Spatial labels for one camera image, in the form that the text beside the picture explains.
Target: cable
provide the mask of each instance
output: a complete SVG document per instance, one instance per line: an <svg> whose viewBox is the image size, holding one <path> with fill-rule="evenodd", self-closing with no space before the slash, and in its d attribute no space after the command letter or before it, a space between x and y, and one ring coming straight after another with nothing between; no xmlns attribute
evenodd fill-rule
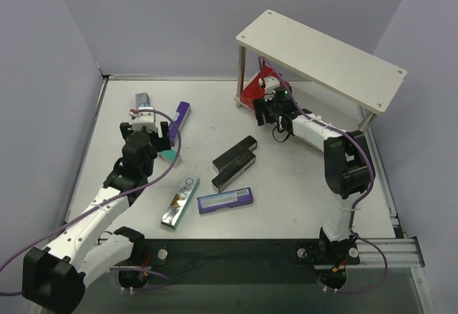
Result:
<svg viewBox="0 0 458 314"><path fill-rule="evenodd" d="M274 139L275 141L277 141L277 142L285 142L285 141L291 136L291 133L288 132L288 134L286 135L286 137L285 137L283 140L278 140L278 139L275 137L275 131L280 132L280 131L278 130L278 126L277 126L277 127L274 127L273 130L272 130L272 137L273 137L273 139Z"/></svg>
<svg viewBox="0 0 458 314"><path fill-rule="evenodd" d="M377 251L379 251L381 257L384 259L384 265L385 265L385 268L384 268L384 274L383 276L381 277L380 281L377 282L375 285L371 285L371 286L368 286L368 287L365 287L365 288L361 288L361 289L355 289L355 290L337 290L337 289L332 289L335 293L341 293L341 294L355 294L355 293L361 293L363 291L367 291L367 290L372 290L376 287L378 287L380 284L382 284L385 279L386 279L386 275L388 273L388 261L386 260L386 256L384 254L384 252L378 247L376 246L374 243L368 241L367 239L364 239L362 237L360 237L356 232L353 231L353 223L354 223L354 218L355 218L355 208L356 206L360 203L360 201L364 200L368 195L369 193L372 191L372 189L374 188L374 180L375 180L375 174L374 174L374 170L372 169L372 166L371 166L371 163L369 162L369 158L367 157L366 153L363 151L363 149L361 148L361 146L359 146L359 144L355 141L355 139L353 137L351 137L347 132L339 129L339 128L336 128L336 127L332 127L332 126L328 126L326 124L324 124L323 122L319 121L319 120L316 120L314 119L313 117L309 116L308 114L306 114L300 107L299 107L299 104L298 102L296 101L296 99L294 98L293 96L293 92L289 89L288 85L286 84L286 81L283 79L283 77L272 67L271 63L264 57L258 57L258 61L259 61L259 64L261 65L261 61L264 62L267 66L269 66L271 69L272 69L272 73L274 76L277 77L277 79L280 81L281 85L286 89L286 91L288 91L290 97L291 97L291 100L293 101L296 109L304 116L306 117L307 119L310 119L310 120L313 120L316 124L319 124L320 126L322 127L325 127L326 129L329 129L333 132L336 132L336 133L339 133L339 134L342 134L346 139L348 139L352 144L353 146L355 146L355 148L358 150L359 154L362 156L364 162L366 163L366 166L367 166L367 169L369 171L369 186L367 188L367 191L362 194L351 206L351 216L350 216L350 225L349 225L349 229L350 229L350 232L351 234L356 238L356 239L360 239L361 241L365 242L366 244L374 247ZM320 284L323 285L323 283L321 282L320 280L320 277L318 276L318 282Z"/></svg>
<svg viewBox="0 0 458 314"><path fill-rule="evenodd" d="M113 235L113 233L111 233L111 232L108 231L108 230L104 230L103 233L107 233L107 234ZM108 240L108 239L102 239L102 236L100 235L100 236L99 236L99 239L97 239L97 244L100 246L100 242L101 242L101 241L107 241L107 240Z"/></svg>
<svg viewBox="0 0 458 314"><path fill-rule="evenodd" d="M162 273L156 273L155 271L141 269L141 268L126 268L126 267L122 267L122 266L114 266L113 268L110 268L109 270L110 271L133 271L133 272L138 272L138 273L147 273L148 275L159 277L159 278L162 278L162 279L167 281L166 283L163 283L163 284L146 285L143 288L133 289L133 291L148 291L148 290L153 290L153 289L158 289L158 288L164 288L164 287L167 287L168 285L170 285L170 282L172 281L170 279L170 277L168 277L166 275L163 275ZM115 282L113 282L113 279L112 279L112 284L116 288L121 288L121 285L116 284Z"/></svg>
<svg viewBox="0 0 458 314"><path fill-rule="evenodd" d="M170 121L170 123L173 124L173 126L177 130L177 135L178 135L177 154L175 155L175 158L173 159L173 161L169 165L169 167L158 178L152 180L151 182L149 182L149 183L147 183L145 185L142 185L140 187L136 187L136 188L134 188L132 190L128 190L126 192L122 192L122 193L120 193L120 194L118 194L116 196L113 196L113 197L109 198L108 200L106 200L105 202L103 202L101 204L101 206L108 205L109 203L111 203L111 202L113 202L115 200L118 200L121 197L128 196L130 194L133 194L134 192L146 189L147 187L150 187L151 185L156 184L157 182L159 182L162 178L164 178L170 172L170 170L173 168L173 165L175 165L175 163L177 162L178 157L180 156L181 134L180 134L180 128L178 127L177 123L170 116L168 116L167 114L164 114L163 112L157 111L155 109L140 109L140 110L135 110L134 111L135 114L137 114L139 112L152 112L152 113L158 114L158 115L164 117L165 119ZM3 262L0 265L0 273L4 270L4 268L6 268L6 266L8 266L9 263L11 263L14 259L16 259L18 256L20 256L22 253L26 252L27 250L29 250L30 248L34 247L35 245L41 243L42 241L44 241L46 239L51 239L55 235L60 234L66 228L70 227L71 225L73 225L74 223L80 221L81 219L84 219L85 217L91 215L93 212L96 212L98 209L99 209L98 206L94 206L93 208L89 209L88 211L82 213L80 216L78 216L78 217L74 218L73 220L69 221L65 225L62 225L61 227L58 227L57 229L53 230L49 234L45 235L44 237L41 237L41 238L29 243L27 246L25 246L22 249L18 250L17 252L13 253L13 255L11 255L5 262ZM18 295L21 295L21 291L10 292L10 293L0 292L0 297L1 296L18 296Z"/></svg>

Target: white wooden platform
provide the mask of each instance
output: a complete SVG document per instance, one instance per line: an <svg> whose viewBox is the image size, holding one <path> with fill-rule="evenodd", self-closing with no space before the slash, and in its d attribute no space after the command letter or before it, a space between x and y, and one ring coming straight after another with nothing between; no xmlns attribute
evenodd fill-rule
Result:
<svg viewBox="0 0 458 314"><path fill-rule="evenodd" d="M385 112L407 71L267 10L237 42L375 114Z"/></svg>

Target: white table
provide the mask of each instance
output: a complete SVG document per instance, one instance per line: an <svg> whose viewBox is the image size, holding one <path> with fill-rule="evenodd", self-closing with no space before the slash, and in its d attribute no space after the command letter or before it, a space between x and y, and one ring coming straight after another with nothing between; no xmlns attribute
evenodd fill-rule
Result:
<svg viewBox="0 0 458 314"><path fill-rule="evenodd" d="M94 198L112 166L121 156L124 141L120 122L129 120L135 94L148 92L152 105L173 116L179 101L191 103L191 114L182 131L183 162L162 181L146 189L136 203L109 228L128 226L146 238L317 238L333 194L324 179L323 155L305 142L291 137L281 144L273 140L273 126L258 127L254 114L236 109L232 81L109 81L102 100L94 134L74 191L70 219L76 217ZM349 114L295 91L303 107L344 129L358 124L356 106ZM256 163L228 190L251 187L251 206L201 216L195 197L213 194L212 160L247 135L258 140ZM167 168L157 158L157 177ZM175 231L160 225L186 172L200 177L196 196ZM355 230L363 237L394 237L386 200L376 178L373 192L356 214Z"/></svg>

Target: red object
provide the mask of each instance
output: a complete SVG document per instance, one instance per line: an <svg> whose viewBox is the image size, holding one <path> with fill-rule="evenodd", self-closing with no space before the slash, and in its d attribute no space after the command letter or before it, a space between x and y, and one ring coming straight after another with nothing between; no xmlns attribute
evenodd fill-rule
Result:
<svg viewBox="0 0 458 314"><path fill-rule="evenodd" d="M267 66L264 66L263 68L263 76L264 76L264 79L267 77L275 77L278 79L278 77L276 77L273 74L273 70ZM244 103L244 105L248 105L248 107L253 111L255 110L255 107L253 106L253 101L255 99L261 98L265 94L265 90L262 89L259 85L259 79L260 79L260 72L258 72L251 78L248 85L242 91L242 94L240 96L240 101Z"/></svg>

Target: metal table leg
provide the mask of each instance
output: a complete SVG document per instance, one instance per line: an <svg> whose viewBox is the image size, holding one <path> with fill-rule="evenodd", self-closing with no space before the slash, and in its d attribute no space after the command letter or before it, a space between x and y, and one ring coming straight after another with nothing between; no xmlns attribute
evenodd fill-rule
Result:
<svg viewBox="0 0 458 314"><path fill-rule="evenodd" d="M240 96L243 91L243 81L245 79L245 58L246 58L246 48L244 46L238 47L238 81L237 81L237 108L241 108L242 104L240 101Z"/></svg>

